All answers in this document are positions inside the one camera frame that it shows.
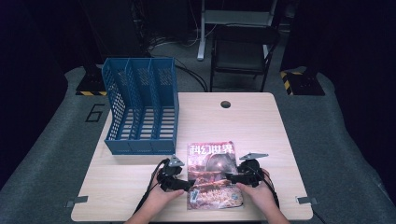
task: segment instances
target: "hand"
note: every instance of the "hand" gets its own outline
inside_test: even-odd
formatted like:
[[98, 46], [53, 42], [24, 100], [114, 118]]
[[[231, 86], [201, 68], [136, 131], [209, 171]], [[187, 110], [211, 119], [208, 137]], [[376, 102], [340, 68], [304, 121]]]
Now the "hand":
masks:
[[[271, 183], [268, 171], [264, 169], [262, 171], [265, 173], [264, 179], [267, 183]], [[268, 223], [289, 223], [276, 206], [273, 193], [264, 182], [261, 182], [256, 188], [242, 183], [236, 183], [236, 186], [250, 196], [254, 204], [264, 213]]]
[[146, 201], [143, 203], [142, 207], [135, 214], [133, 214], [131, 218], [128, 219], [128, 221], [125, 222], [125, 224], [149, 223], [151, 219], [159, 214], [169, 202], [183, 194], [183, 189], [169, 192], [163, 191], [158, 185], [157, 174], [154, 176], [151, 184], [152, 190], [149, 193]]

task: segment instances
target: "chair backrest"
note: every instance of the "chair backrest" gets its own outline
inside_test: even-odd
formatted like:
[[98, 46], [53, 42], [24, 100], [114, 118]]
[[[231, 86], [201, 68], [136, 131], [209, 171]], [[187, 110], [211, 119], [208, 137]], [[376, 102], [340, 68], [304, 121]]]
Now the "chair backrest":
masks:
[[262, 45], [277, 45], [280, 39], [279, 31], [266, 25], [246, 25], [230, 23], [220, 25], [214, 33], [214, 41], [233, 41], [256, 43]]

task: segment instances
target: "blue plastic organizer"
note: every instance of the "blue plastic organizer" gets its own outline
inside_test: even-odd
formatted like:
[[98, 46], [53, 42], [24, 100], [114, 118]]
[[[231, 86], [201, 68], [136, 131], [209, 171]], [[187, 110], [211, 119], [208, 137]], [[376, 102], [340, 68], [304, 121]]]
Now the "blue plastic organizer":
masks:
[[102, 68], [112, 122], [113, 155], [172, 155], [178, 97], [172, 58], [107, 58]]

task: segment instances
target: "black round hole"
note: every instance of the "black round hole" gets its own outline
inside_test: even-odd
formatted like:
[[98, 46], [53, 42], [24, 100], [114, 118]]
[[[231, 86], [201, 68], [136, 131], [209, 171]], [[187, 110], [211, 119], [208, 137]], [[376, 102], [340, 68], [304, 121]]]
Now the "black round hole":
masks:
[[228, 102], [228, 101], [223, 101], [223, 102], [221, 102], [220, 105], [221, 105], [221, 107], [223, 107], [223, 108], [230, 108], [231, 103]]

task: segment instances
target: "chair seat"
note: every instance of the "chair seat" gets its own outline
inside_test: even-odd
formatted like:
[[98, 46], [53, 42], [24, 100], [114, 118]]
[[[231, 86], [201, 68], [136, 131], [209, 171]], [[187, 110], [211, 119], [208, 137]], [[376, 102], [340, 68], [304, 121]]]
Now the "chair seat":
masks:
[[219, 41], [216, 54], [216, 70], [263, 73], [263, 49], [260, 44]]

